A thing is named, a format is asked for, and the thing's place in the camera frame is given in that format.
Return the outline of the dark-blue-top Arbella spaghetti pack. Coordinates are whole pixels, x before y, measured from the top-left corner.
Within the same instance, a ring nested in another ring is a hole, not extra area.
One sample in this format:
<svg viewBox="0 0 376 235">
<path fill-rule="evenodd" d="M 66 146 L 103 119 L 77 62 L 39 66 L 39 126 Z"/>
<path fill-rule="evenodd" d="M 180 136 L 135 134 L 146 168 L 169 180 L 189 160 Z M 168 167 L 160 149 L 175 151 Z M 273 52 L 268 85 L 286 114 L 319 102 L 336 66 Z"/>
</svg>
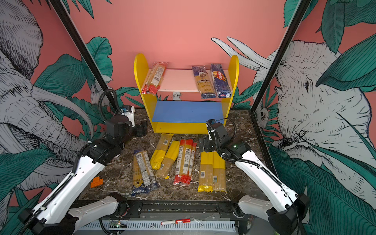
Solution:
<svg viewBox="0 0 376 235">
<path fill-rule="evenodd" d="M 216 94 L 205 66 L 192 66 L 194 79 L 202 99 L 216 98 Z"/>
</svg>

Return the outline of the clear blue-end spaghetti pack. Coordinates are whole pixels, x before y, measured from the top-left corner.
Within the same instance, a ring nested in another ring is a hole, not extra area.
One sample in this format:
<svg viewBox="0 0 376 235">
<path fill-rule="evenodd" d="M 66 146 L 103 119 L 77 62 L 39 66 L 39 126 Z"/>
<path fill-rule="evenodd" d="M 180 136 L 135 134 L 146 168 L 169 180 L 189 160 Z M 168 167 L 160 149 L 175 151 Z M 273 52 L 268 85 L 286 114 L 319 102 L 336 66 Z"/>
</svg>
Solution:
<svg viewBox="0 0 376 235">
<path fill-rule="evenodd" d="M 131 196 L 148 194 L 160 187 L 156 181 L 148 153 L 144 150 L 133 152 L 133 178 Z"/>
</svg>

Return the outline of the blue Barilla spaghetti pack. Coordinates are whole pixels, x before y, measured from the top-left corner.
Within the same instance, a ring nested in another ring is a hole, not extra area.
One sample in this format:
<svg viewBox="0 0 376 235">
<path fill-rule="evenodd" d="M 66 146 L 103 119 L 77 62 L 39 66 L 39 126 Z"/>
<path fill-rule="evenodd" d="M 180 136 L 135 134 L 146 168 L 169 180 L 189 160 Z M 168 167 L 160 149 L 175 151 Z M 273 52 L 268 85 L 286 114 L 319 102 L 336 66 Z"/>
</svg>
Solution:
<svg viewBox="0 0 376 235">
<path fill-rule="evenodd" d="M 232 91 L 221 64 L 211 64 L 213 86 L 218 98 L 230 98 Z"/>
</svg>

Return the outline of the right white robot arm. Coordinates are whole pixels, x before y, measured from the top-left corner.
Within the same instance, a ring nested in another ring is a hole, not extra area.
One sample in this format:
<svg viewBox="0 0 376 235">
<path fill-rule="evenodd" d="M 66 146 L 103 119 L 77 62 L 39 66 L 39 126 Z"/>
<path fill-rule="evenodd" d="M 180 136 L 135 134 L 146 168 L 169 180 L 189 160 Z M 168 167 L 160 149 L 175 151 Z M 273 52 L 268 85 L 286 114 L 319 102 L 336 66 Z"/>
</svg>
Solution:
<svg viewBox="0 0 376 235">
<path fill-rule="evenodd" d="M 233 143 L 221 122 L 210 119 L 206 122 L 208 136 L 199 141 L 204 152 L 216 152 L 225 161 L 235 164 L 245 172 L 263 191 L 268 201 L 244 196 L 238 206 L 244 214 L 253 214 L 270 223 L 280 235 L 307 234 L 303 219 L 307 214 L 310 199 L 304 193 L 297 194 L 272 173 L 257 157 L 249 144 L 240 140 Z"/>
</svg>

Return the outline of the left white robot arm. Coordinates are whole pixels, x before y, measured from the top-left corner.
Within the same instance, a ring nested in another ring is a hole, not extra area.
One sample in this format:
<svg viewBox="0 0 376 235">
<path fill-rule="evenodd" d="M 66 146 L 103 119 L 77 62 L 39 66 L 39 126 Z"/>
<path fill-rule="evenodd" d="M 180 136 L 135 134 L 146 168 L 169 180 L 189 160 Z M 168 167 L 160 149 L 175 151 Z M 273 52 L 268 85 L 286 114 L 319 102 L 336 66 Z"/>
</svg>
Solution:
<svg viewBox="0 0 376 235">
<path fill-rule="evenodd" d="M 33 209 L 23 210 L 18 219 L 23 227 L 22 235 L 31 231 L 35 235 L 72 235 L 79 228 L 114 214 L 126 215 L 128 204 L 119 193 L 79 208 L 72 204 L 87 185 L 115 157 L 119 156 L 126 143 L 134 137 L 147 135 L 147 121 L 135 124 L 127 116 L 115 115 L 106 121 L 106 131 L 78 152 L 72 171 L 65 179 Z"/>
</svg>

